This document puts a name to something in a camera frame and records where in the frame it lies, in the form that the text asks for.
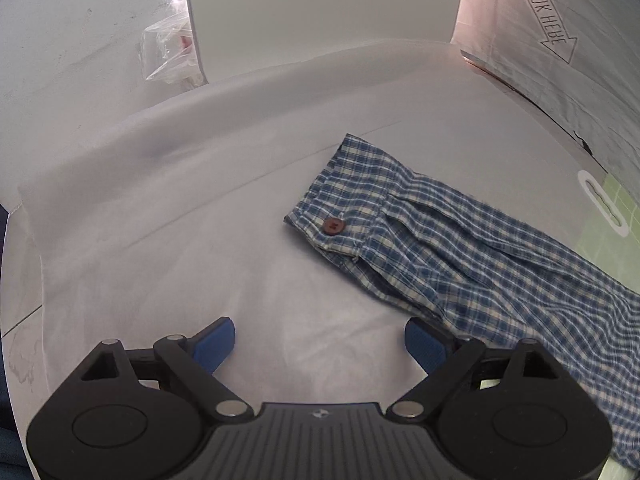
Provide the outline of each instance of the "brown button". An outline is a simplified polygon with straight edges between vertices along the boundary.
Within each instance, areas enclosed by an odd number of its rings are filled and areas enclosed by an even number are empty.
[[[344,220],[340,220],[339,218],[329,217],[322,224],[322,231],[324,234],[329,236],[334,236],[340,234],[344,231]]]

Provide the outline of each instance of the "white table surface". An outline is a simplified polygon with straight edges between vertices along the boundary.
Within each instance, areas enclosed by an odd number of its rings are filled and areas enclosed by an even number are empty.
[[[604,171],[553,121],[506,86],[492,81],[547,129],[582,167],[600,182],[604,180]],[[41,304],[40,257],[31,238],[27,215],[20,206],[9,216],[4,242],[0,328],[6,378],[23,445],[30,420],[50,395],[42,352]],[[69,335],[69,344],[73,343],[73,336]]]
[[[11,212],[2,255],[0,332],[23,444],[28,423],[49,392],[40,257],[17,187],[90,149],[92,132],[185,90],[142,79],[138,43],[145,27],[166,16],[165,4],[0,0],[0,204]]]

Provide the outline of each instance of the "clear plastic wrap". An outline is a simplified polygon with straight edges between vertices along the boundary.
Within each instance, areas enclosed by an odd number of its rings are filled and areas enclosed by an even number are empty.
[[[167,83],[188,79],[194,86],[204,78],[198,66],[187,0],[169,0],[173,14],[142,33],[140,61],[146,80]]]

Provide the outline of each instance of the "dark fabric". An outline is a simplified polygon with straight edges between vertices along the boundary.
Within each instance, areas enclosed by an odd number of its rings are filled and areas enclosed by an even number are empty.
[[[8,214],[0,206],[0,273],[2,273],[2,247]],[[0,480],[33,480],[15,427],[9,390],[4,375],[2,343],[0,340]]]

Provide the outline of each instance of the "green tiled floor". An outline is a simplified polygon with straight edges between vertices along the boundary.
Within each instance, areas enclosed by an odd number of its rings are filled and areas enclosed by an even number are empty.
[[[625,238],[595,210],[574,248],[623,285],[640,293],[640,209],[628,192],[608,175],[602,186],[630,227]]]

